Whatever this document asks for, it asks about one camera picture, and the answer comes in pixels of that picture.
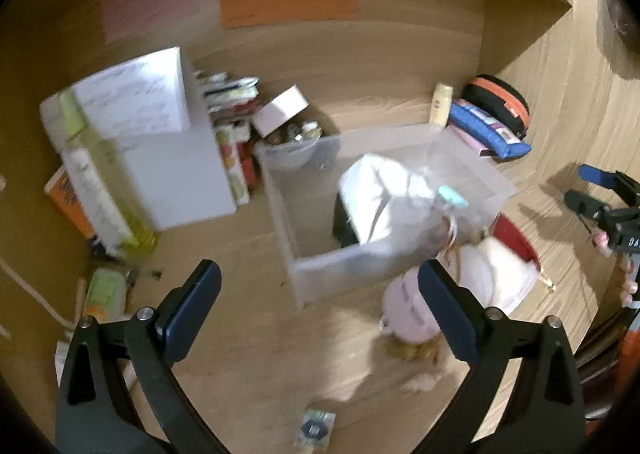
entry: orange and black case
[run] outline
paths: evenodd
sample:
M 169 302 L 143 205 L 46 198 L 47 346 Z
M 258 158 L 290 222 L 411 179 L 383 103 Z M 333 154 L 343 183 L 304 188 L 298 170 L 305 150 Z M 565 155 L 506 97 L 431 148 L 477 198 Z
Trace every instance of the orange and black case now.
M 505 81 L 482 73 L 469 79 L 462 98 L 495 117 L 519 139 L 527 134 L 529 106 L 524 97 Z

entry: orange object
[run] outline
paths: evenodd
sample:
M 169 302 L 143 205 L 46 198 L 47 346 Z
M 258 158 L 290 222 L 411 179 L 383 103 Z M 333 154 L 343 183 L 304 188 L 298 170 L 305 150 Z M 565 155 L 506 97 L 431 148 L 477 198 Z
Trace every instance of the orange object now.
M 525 127 L 529 127 L 529 123 L 531 121 L 529 112 L 527 111 L 527 108 L 524 107 L 524 104 L 522 104 L 522 102 L 520 102 L 515 97 L 515 95 L 509 93 L 506 89 L 501 88 L 490 80 L 484 79 L 482 77 L 474 77 L 469 81 L 469 84 L 475 84 L 476 86 L 484 88 L 494 95 L 500 97 L 502 100 L 504 100 L 504 107 L 506 107 L 514 117 L 520 117 Z
M 358 0 L 220 0 L 223 28 L 286 21 L 353 20 Z
M 640 331 L 627 331 L 620 344 L 616 394 L 622 394 L 640 364 Z
M 258 179 L 255 176 L 254 157 L 252 157 L 253 144 L 249 142 L 238 143 L 238 155 L 240 157 L 240 166 L 244 181 L 248 189 L 255 189 L 258 185 Z
M 44 186 L 44 192 L 51 196 L 53 202 L 65 214 L 67 218 L 82 232 L 82 235 L 91 239 L 95 236 L 94 228 L 84 215 L 82 205 L 78 201 L 78 197 L 74 191 L 69 177 L 66 175 L 64 166 L 56 171 L 51 179 Z

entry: hand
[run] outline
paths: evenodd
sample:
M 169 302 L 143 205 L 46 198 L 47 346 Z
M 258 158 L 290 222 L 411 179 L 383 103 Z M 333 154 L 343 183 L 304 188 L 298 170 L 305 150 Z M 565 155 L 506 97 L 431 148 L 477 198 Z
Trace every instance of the hand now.
M 593 242 L 593 246 L 595 246 L 603 256 L 609 257 L 613 253 L 609 248 L 609 237 L 604 230 L 593 229 L 591 231 L 591 241 Z M 638 291 L 636 265 L 627 254 L 622 256 L 620 269 L 625 272 L 625 280 L 622 282 L 620 290 L 620 301 L 623 306 L 626 306 L 631 303 L 634 294 Z
M 625 272 L 625 280 L 622 283 L 622 291 L 620 291 L 620 301 L 623 305 L 630 304 L 633 300 L 633 294 L 638 291 L 638 284 L 636 283 L 635 264 L 629 256 L 626 254 L 622 256 L 620 261 L 620 269 Z

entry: plastic bin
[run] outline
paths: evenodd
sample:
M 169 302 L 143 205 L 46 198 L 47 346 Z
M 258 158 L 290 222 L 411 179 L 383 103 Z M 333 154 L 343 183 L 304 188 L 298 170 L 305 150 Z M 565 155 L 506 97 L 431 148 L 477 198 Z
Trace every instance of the plastic bin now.
M 435 189 L 448 185 L 469 202 L 461 225 L 490 225 L 516 189 L 448 129 L 433 124 L 358 129 L 317 142 L 260 145 L 274 227 L 300 307 L 322 297 L 391 279 L 419 264 L 420 253 L 385 252 L 385 240 L 340 248 L 332 235 L 338 180 L 366 153 L 424 174 Z

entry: screw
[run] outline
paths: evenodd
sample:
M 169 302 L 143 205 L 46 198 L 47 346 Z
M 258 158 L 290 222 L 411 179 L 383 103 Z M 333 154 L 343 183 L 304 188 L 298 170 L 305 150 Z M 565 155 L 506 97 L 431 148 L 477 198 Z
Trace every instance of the screw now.
M 88 328 L 91 326 L 91 323 L 94 321 L 94 318 L 91 315 L 85 315 L 80 319 L 79 325 L 81 328 Z
M 138 317 L 139 320 L 149 320 L 151 319 L 153 314 L 154 314 L 154 309 L 149 306 L 145 306 L 138 310 L 138 312 L 136 313 L 136 317 Z
M 502 317 L 504 317 L 504 313 L 502 313 L 502 310 L 494 306 L 486 309 L 486 315 L 491 320 L 500 320 Z
M 551 326 L 552 328 L 559 328 L 562 326 L 562 321 L 558 319 L 558 317 L 556 317 L 555 315 L 549 315 L 549 317 L 546 318 L 546 321 L 549 323 L 549 326 Z

